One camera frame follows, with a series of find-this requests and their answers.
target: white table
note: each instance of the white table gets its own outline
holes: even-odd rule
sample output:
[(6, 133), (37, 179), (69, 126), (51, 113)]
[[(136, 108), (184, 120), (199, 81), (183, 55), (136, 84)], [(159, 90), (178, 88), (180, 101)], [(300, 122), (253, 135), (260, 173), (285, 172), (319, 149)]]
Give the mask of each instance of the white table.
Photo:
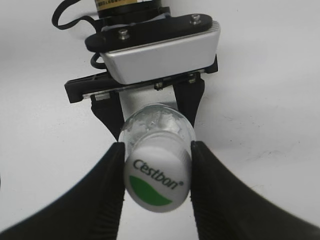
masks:
[[(94, 33), (90, 25), (68, 31), (51, 25), (59, 3), (0, 2), (0, 231), (65, 193), (114, 142), (90, 101), (68, 102), (64, 83), (99, 71), (84, 45)], [(319, 1), (163, 5), (174, 16), (205, 13), (221, 24), (219, 72), (203, 76), (197, 138), (249, 187), (320, 226)], [(61, 20), (94, 11), (93, 0), (82, 1)], [(122, 100), (132, 112), (174, 99), (170, 89), (162, 94), (132, 92)], [(155, 214), (125, 200), (118, 239), (197, 239), (190, 201)]]

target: bottle cap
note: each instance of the bottle cap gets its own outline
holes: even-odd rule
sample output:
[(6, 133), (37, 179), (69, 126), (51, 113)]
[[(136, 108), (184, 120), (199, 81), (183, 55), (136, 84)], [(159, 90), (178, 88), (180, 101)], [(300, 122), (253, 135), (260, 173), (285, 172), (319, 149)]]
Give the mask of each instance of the bottle cap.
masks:
[(164, 213), (178, 208), (187, 198), (191, 157), (185, 142), (168, 131), (144, 137), (127, 158), (124, 183), (143, 208)]

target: plastic bottle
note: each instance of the plastic bottle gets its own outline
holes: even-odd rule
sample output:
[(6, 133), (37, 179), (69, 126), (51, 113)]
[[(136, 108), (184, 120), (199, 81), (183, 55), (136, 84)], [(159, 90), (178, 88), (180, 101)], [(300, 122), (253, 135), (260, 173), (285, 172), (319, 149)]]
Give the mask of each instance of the plastic bottle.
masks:
[(189, 121), (163, 104), (152, 104), (125, 122), (119, 141), (125, 143), (124, 184), (143, 208), (164, 213), (187, 198), (191, 183)]

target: printed logo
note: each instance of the printed logo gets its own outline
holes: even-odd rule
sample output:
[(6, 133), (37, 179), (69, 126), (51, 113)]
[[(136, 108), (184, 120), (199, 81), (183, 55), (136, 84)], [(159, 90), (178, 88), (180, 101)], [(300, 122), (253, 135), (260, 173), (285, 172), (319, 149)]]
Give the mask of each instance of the printed logo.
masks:
[(166, 177), (163, 171), (155, 170), (148, 166), (148, 164), (140, 159), (133, 162), (133, 167), (137, 170), (140, 170), (140, 172), (146, 174), (147, 176), (150, 176), (152, 179), (154, 179), (157, 182), (161, 182), (162, 185), (174, 190), (177, 186), (183, 186), (184, 182), (180, 181), (179, 183), (176, 181), (173, 181), (171, 178)]

